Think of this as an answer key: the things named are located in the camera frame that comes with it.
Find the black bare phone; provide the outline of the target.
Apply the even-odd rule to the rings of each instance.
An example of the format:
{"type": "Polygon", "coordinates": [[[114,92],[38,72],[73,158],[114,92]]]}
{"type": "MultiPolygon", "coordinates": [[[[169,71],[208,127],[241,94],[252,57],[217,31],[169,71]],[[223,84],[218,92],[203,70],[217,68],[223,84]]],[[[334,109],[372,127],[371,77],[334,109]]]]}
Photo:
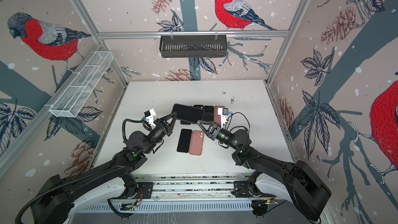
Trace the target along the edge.
{"type": "Polygon", "coordinates": [[[205,105],[203,120],[204,121],[214,121],[214,110],[215,110],[214,106],[205,105]]]}
{"type": "Polygon", "coordinates": [[[177,152],[188,153],[190,149],[190,142],[192,137],[192,130],[182,129],[177,145],[177,152]]]}

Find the pink phone case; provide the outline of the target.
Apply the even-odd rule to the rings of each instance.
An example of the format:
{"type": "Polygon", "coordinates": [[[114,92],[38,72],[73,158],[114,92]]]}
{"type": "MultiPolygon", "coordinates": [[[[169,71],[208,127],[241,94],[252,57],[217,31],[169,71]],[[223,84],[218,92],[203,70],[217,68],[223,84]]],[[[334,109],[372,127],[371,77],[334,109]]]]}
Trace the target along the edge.
{"type": "Polygon", "coordinates": [[[214,106],[214,122],[216,122],[219,125],[222,125],[222,111],[224,109],[224,106],[214,106]]]}

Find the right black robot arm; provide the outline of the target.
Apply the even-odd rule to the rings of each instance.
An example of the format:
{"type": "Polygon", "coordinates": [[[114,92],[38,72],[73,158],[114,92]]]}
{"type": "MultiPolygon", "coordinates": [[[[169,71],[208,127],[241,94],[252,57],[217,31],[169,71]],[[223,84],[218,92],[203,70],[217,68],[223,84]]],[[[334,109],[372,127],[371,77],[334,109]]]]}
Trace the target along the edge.
{"type": "Polygon", "coordinates": [[[217,140],[224,148],[234,149],[232,159],[237,166],[254,170],[247,180],[248,190],[253,196],[264,193],[257,183],[259,176],[270,176],[282,184],[282,190],[288,193],[288,200],[308,221],[321,223],[320,216],[331,191],[307,163],[302,160],[296,163],[281,161],[260,153],[250,146],[246,127],[232,133],[213,121],[199,120],[197,124],[208,138],[217,140]]]}

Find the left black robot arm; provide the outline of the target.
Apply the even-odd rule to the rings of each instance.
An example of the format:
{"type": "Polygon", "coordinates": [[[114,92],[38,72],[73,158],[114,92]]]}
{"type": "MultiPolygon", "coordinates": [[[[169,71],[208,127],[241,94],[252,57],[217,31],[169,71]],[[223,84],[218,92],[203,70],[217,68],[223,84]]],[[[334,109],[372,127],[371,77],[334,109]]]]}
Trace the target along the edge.
{"type": "Polygon", "coordinates": [[[129,120],[124,119],[122,138],[125,147],[120,152],[109,162],[86,172],[65,178],[60,175],[49,178],[36,197],[18,213],[15,222],[20,224],[24,211],[30,208],[34,223],[62,224],[67,220],[70,210],[77,206],[78,198],[118,177],[124,181],[125,188],[122,192],[126,197],[135,196],[136,181],[131,173],[147,161],[147,154],[156,152],[161,147],[165,136],[172,134],[176,119],[177,113],[173,112],[156,119],[149,134],[135,131],[129,137],[125,133],[129,120]]]}

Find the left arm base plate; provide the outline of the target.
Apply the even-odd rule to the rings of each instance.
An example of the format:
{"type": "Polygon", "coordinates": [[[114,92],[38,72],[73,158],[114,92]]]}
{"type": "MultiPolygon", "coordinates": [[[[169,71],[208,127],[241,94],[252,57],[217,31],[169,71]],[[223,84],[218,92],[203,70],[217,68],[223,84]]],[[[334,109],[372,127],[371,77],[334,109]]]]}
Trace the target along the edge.
{"type": "Polygon", "coordinates": [[[152,182],[138,182],[134,186],[128,186],[125,190],[112,199],[125,200],[125,199],[150,199],[153,192],[154,183],[152,182]]]}

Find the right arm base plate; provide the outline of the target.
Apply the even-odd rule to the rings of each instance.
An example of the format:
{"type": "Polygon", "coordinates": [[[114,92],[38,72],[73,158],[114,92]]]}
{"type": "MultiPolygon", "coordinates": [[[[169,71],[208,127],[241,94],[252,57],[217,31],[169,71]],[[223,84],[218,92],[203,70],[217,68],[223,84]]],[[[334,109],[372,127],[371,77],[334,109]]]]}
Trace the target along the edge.
{"type": "Polygon", "coordinates": [[[258,190],[252,190],[247,181],[238,180],[233,182],[231,194],[236,198],[275,198],[274,195],[264,194],[258,190]]]}

